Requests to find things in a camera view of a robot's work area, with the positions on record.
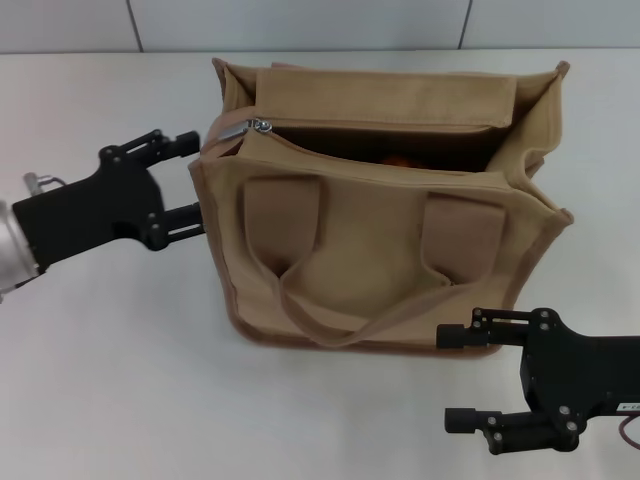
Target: label sticker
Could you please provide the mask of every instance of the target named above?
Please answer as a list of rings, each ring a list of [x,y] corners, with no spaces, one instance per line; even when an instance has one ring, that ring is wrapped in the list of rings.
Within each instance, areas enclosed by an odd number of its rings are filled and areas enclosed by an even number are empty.
[[[618,412],[640,412],[640,403],[621,403]]]

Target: white wall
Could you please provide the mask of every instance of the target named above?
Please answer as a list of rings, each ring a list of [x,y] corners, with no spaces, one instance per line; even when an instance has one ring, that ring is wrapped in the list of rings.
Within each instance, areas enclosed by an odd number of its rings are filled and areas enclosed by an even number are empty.
[[[137,50],[125,0],[0,0],[0,53]]]
[[[145,51],[457,48],[468,0],[132,0]]]
[[[474,0],[463,48],[640,47],[639,0]]]
[[[640,0],[130,2],[145,51],[640,47]],[[0,0],[0,53],[137,50],[127,0]]]

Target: silver cylinder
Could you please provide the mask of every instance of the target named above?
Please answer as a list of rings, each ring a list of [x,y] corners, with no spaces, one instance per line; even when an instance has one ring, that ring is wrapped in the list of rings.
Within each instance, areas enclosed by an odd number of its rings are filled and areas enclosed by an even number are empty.
[[[3,292],[37,276],[27,239],[13,212],[0,200],[0,301]]]

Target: tile grout line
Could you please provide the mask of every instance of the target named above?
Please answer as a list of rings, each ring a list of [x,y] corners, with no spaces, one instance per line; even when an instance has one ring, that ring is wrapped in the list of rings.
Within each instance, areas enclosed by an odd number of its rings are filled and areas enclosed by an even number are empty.
[[[131,0],[125,0],[127,2],[127,10],[129,11],[129,19],[131,20],[131,26],[133,27],[133,34],[136,36],[136,43],[138,44],[138,50],[143,53],[142,40],[140,40],[140,32],[138,31],[138,24],[136,23],[136,17],[133,15],[133,7],[131,6]]]
[[[469,23],[469,15],[471,14],[472,6],[473,6],[473,0],[469,0],[469,6],[467,7],[467,14],[464,16],[464,23],[462,24],[462,33],[460,34],[460,42],[458,42],[458,50],[462,49],[462,43],[464,42],[464,34],[467,33],[467,24]]]

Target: canvas tote bag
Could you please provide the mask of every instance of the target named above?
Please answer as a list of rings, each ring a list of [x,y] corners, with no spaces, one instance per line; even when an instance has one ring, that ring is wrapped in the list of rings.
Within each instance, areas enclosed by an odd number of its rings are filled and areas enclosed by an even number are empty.
[[[431,352],[512,308],[572,216],[531,182],[561,136],[548,73],[399,74],[214,60],[190,171],[229,316],[288,346]]]

